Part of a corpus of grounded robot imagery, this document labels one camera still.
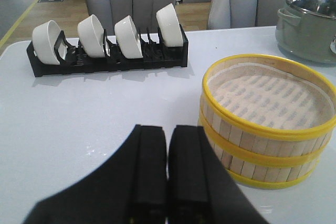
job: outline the steamer basket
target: steamer basket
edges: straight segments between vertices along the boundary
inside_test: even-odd
[[[236,55],[203,78],[199,122],[239,182],[277,189],[316,167],[336,124],[336,89],[316,71],[268,55]]]

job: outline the glass lid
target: glass lid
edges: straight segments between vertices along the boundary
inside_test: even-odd
[[[286,0],[286,3],[300,12],[336,19],[336,0]]]

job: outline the white table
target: white table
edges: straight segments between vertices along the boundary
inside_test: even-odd
[[[201,81],[216,60],[260,53],[301,61],[336,84],[336,67],[279,50],[275,27],[187,33],[187,68],[35,78],[28,41],[0,59],[0,223],[19,224],[34,203],[99,167],[135,124],[163,126],[167,142],[177,124],[196,125]],[[70,39],[76,45],[76,39]],[[240,186],[273,224],[334,224],[336,139],[311,177],[282,190]]]

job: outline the cooking pot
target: cooking pot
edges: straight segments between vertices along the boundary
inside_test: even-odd
[[[278,10],[276,39],[296,56],[336,63],[336,0],[286,0]]]

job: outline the dish rack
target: dish rack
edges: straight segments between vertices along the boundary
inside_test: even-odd
[[[54,51],[59,65],[47,65],[42,63],[35,51],[31,41],[27,47],[27,55],[33,69],[35,77],[41,77],[51,74],[72,74],[72,73],[93,73],[100,71],[128,71],[132,69],[158,69],[172,67],[187,67],[188,62],[188,39],[180,25],[183,37],[182,47],[167,47],[164,44],[162,33],[158,28],[159,43],[154,42],[147,29],[148,42],[140,36],[141,50],[143,58],[128,59],[126,58],[118,45],[114,44],[107,38],[107,32],[104,29],[103,50],[104,58],[90,57],[84,50],[81,42],[78,46],[70,44],[65,37],[64,31],[59,36],[54,45]],[[58,48],[64,43],[67,47],[67,53],[64,58],[59,55]]]

